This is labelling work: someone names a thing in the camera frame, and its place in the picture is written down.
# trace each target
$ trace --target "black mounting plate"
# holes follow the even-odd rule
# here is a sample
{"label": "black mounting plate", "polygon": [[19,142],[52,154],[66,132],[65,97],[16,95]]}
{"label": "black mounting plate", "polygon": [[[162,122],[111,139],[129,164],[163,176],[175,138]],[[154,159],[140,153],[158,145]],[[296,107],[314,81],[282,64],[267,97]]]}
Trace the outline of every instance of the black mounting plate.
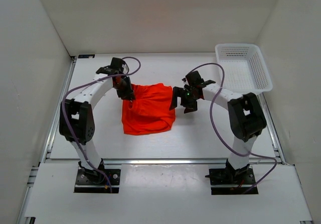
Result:
{"label": "black mounting plate", "polygon": [[[112,193],[119,192],[120,183],[120,169],[105,169],[105,174],[109,177]],[[110,188],[105,189],[106,180],[102,178],[100,182],[94,183],[90,181],[85,175],[82,169],[78,169],[77,177],[75,181],[74,192],[77,193],[110,193]]]}
{"label": "black mounting plate", "polygon": [[78,55],[78,59],[81,59],[81,58],[95,58],[95,54]]}
{"label": "black mounting plate", "polygon": [[[240,195],[256,182],[252,168],[249,168],[246,173],[242,175],[242,178],[234,183],[224,180],[226,176],[225,168],[209,169],[209,172],[212,195]],[[255,186],[246,194],[258,194],[257,187]]]}

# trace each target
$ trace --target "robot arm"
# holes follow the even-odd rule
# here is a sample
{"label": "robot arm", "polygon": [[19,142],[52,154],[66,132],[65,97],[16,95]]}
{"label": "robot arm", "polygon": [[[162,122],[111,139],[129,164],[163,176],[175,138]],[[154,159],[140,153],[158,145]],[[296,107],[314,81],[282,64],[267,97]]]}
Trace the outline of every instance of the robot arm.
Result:
{"label": "robot arm", "polygon": [[[185,107],[184,113],[197,110],[197,100],[212,101],[220,86],[212,80],[204,81],[198,71],[190,72],[183,79],[184,88],[173,88],[173,99],[170,109],[177,107],[177,98],[181,98],[181,105]],[[240,155],[231,153],[226,162],[226,172],[230,182],[246,173],[249,168],[249,152],[253,144],[266,127],[266,120],[256,95],[248,93],[241,95],[221,90],[215,103],[229,112],[230,126],[234,134],[232,150]]]}
{"label": "robot arm", "polygon": [[[60,110],[59,132],[74,146],[80,158],[79,166],[87,178],[93,182],[98,182],[101,179],[101,174],[95,171],[94,168],[101,171],[104,170],[103,161],[99,157],[92,140],[95,132],[93,110],[105,93],[112,88],[117,90],[117,95],[121,99],[135,99],[129,77],[113,77],[113,75],[123,74],[126,68],[127,64],[124,60],[113,58],[109,66],[101,67],[96,71],[96,75],[93,78],[93,81],[97,81],[96,84],[82,89],[73,99],[66,100],[65,109],[67,117],[80,146],[75,142],[69,131],[62,113],[62,108]],[[106,76],[111,77],[105,80],[99,80]]]}

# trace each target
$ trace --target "white plastic basket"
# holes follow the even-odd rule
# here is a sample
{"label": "white plastic basket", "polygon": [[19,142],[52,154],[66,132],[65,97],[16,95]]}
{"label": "white plastic basket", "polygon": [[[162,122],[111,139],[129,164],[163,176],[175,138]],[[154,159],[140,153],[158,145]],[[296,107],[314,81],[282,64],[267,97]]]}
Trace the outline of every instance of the white plastic basket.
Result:
{"label": "white plastic basket", "polygon": [[215,46],[217,63],[225,70],[224,88],[256,95],[273,88],[260,48],[253,44],[229,43]]}

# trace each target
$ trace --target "red cloth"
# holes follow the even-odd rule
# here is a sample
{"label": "red cloth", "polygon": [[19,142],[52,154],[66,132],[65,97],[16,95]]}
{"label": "red cloth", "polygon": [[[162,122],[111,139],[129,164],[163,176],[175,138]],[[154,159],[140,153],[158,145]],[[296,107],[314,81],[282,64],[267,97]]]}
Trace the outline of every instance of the red cloth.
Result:
{"label": "red cloth", "polygon": [[150,86],[132,84],[132,89],[136,100],[122,103],[124,133],[146,135],[170,130],[175,121],[175,110],[169,110],[172,87],[162,83]]}

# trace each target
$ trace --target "white panel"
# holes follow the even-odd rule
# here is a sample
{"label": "white panel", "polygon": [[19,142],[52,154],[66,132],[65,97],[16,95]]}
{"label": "white panel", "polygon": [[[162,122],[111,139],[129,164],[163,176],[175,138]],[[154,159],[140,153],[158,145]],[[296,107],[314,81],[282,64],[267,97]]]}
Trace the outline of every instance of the white panel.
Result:
{"label": "white panel", "polygon": [[[184,86],[182,78],[194,67],[215,61],[215,53],[158,53],[130,54],[141,61],[141,69],[131,76],[134,84],[151,85],[159,82],[169,86]],[[126,55],[98,54],[92,59],[78,59],[70,84],[70,89],[92,80],[98,68],[110,64],[112,57]],[[133,71],[137,67],[134,60],[126,60]],[[213,66],[199,69],[204,80],[218,80],[219,73]],[[176,120],[170,131],[143,135],[125,135],[121,122],[122,101],[114,89],[107,92],[94,109],[96,131],[93,137],[102,158],[228,158],[230,152],[216,136],[210,122],[210,102],[198,101],[198,111],[183,114],[184,108],[176,109]],[[234,135],[230,128],[228,112],[215,105],[214,120],[223,138],[233,144]],[[268,130],[264,129],[254,144],[253,152],[275,156]],[[59,133],[56,134],[53,159],[74,159],[78,155],[72,145]]]}
{"label": "white panel", "polygon": [[39,0],[0,0],[0,222],[14,223],[70,58]]}
{"label": "white panel", "polygon": [[[256,178],[271,166],[254,166]],[[207,165],[123,165],[119,194],[73,193],[77,164],[42,164],[26,216],[51,223],[295,224],[311,220],[295,168],[277,168],[258,195],[211,195]]]}
{"label": "white panel", "polygon": [[316,223],[321,222],[320,9],[321,0],[279,0],[258,41],[274,85],[265,96]]}
{"label": "white panel", "polygon": [[277,0],[41,0],[67,50],[212,52],[253,43]]}

